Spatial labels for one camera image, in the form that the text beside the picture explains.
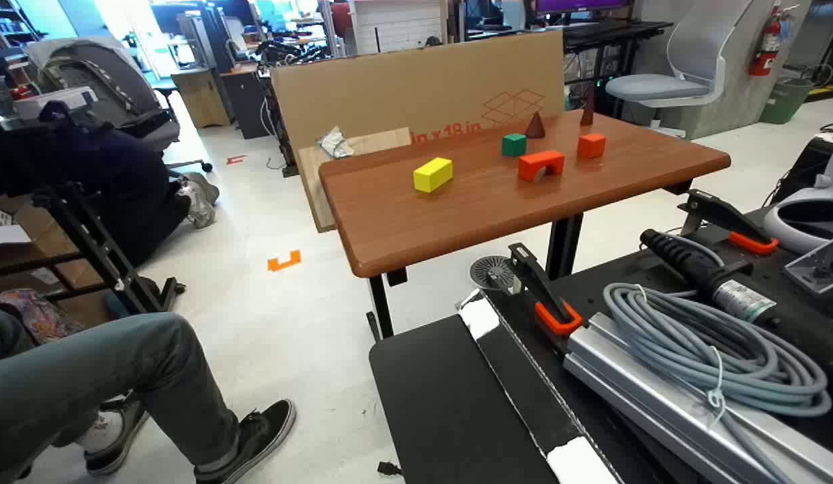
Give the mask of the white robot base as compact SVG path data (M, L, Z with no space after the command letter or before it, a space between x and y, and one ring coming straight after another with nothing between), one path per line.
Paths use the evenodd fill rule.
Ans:
M795 253L833 239L833 136L807 145L772 199L764 229Z

